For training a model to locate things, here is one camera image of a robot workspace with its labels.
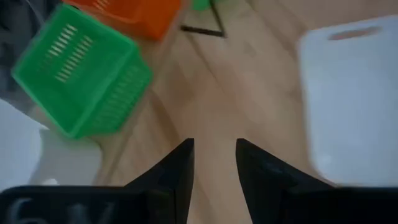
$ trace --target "green basket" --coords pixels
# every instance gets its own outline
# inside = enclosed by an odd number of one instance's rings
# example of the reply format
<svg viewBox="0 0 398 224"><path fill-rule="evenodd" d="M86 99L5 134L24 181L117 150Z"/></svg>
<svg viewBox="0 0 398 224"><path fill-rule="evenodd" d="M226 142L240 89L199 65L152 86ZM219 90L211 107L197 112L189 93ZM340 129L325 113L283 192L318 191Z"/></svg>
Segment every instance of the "green basket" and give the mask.
<svg viewBox="0 0 398 224"><path fill-rule="evenodd" d="M14 78L70 138L117 131L152 80L128 37L59 6Z"/></svg>

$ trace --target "wooden floor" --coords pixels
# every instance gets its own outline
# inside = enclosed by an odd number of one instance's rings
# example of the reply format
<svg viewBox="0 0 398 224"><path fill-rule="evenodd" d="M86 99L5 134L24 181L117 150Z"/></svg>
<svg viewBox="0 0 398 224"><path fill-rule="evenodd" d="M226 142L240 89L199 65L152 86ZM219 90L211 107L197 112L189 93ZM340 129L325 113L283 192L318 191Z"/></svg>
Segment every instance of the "wooden floor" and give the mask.
<svg viewBox="0 0 398 224"><path fill-rule="evenodd" d="M237 138L318 177L308 161L295 45L306 30L398 12L396 0L225 0L227 39L179 33L108 180L124 185L195 138L189 223L251 223ZM191 26L215 28L210 11Z"/></svg>

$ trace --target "orange plastic container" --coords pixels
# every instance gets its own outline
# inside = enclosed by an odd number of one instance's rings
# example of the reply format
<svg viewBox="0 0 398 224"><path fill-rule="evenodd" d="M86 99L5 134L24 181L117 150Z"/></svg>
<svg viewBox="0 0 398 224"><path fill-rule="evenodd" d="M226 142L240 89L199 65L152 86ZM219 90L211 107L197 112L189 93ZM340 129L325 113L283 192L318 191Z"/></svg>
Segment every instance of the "orange plastic container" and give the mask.
<svg viewBox="0 0 398 224"><path fill-rule="evenodd" d="M63 0L129 36L159 40L180 9L181 0Z"/></svg>

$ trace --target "green object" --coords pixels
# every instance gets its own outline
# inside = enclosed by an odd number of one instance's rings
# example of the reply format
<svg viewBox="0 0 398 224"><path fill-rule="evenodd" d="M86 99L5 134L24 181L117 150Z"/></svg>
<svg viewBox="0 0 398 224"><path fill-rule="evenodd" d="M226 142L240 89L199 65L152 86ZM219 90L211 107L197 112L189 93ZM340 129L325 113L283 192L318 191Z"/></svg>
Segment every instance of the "green object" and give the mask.
<svg viewBox="0 0 398 224"><path fill-rule="evenodd" d="M210 0L193 0L192 7L197 11L208 9L210 8Z"/></svg>
<svg viewBox="0 0 398 224"><path fill-rule="evenodd" d="M117 131L152 80L128 37L62 4L14 78L70 138Z"/></svg>

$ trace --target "cutting board handle hole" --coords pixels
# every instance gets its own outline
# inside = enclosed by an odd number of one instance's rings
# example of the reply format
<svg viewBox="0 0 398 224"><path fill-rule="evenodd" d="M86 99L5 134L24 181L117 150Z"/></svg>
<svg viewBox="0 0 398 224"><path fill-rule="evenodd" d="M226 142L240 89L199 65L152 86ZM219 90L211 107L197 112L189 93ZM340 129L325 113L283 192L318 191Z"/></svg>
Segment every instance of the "cutting board handle hole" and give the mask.
<svg viewBox="0 0 398 224"><path fill-rule="evenodd" d="M339 32L336 34L332 34L329 36L329 40L345 40L357 37L366 37L370 35L377 34L381 31L381 27L368 27L365 29L355 29L355 30L347 30L343 32Z"/></svg>

